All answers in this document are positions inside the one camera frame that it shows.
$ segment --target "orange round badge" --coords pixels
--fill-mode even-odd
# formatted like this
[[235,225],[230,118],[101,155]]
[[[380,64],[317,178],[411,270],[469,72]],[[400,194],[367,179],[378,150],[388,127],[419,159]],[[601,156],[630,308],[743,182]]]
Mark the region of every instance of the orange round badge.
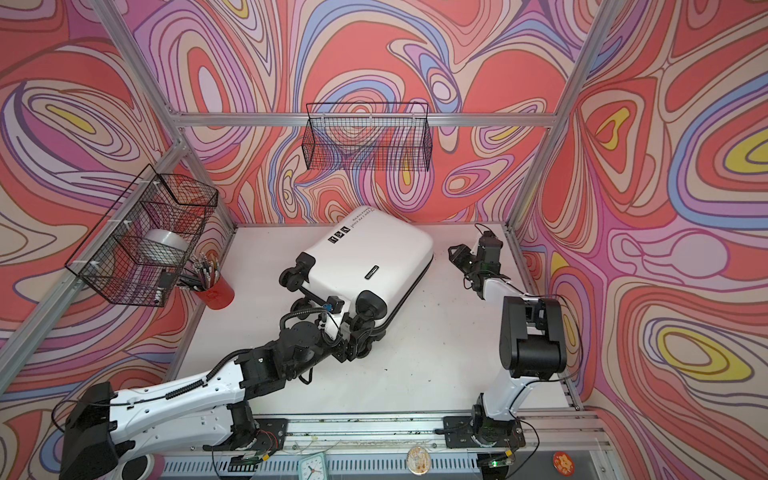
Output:
[[552,456],[552,463],[554,467],[560,472],[560,475],[570,477],[576,470],[574,460],[571,456],[565,452],[557,452]]

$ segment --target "black wire basket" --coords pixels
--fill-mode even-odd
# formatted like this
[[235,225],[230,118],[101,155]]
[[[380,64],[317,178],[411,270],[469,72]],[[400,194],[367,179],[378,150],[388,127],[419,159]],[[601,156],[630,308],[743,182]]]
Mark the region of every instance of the black wire basket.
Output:
[[218,198],[216,188],[193,178],[154,172],[136,204],[96,252],[87,260],[73,260],[106,214],[65,266],[109,303],[164,306]]
[[426,103],[320,102],[306,110],[301,148],[307,170],[429,170]]

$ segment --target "clock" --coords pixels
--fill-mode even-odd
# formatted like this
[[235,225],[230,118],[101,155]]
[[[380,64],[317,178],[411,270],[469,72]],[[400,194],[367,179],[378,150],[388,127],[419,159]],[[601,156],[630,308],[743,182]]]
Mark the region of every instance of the clock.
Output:
[[328,480],[326,454],[316,453],[299,461],[299,480]]

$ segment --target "psychedelic wallpaper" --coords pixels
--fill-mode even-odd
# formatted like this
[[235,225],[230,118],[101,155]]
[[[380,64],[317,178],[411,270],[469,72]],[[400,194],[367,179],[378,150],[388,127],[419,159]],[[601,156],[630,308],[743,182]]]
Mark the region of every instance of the psychedelic wallpaper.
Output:
[[[425,101],[432,112],[552,112],[597,5],[563,1],[118,2],[170,104],[303,112]],[[542,129],[433,129],[429,172],[306,171],[302,128],[187,136],[238,223],[332,223],[361,204],[418,222],[500,221]]]
[[768,3],[629,0],[515,225],[630,478],[768,477],[766,113]]
[[[79,0],[0,2],[0,348],[135,174],[169,148],[89,15]],[[222,243],[214,219],[200,248]],[[56,478],[51,408],[106,379],[159,382],[196,305],[175,293],[162,310],[112,306],[84,290],[0,396],[0,478]]]

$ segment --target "alarm clock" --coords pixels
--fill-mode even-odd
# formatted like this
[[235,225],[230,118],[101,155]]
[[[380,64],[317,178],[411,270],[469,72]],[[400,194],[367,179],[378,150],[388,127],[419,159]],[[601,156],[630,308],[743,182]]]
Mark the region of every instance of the alarm clock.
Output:
[[300,460],[299,480],[328,480],[326,454],[320,452]]

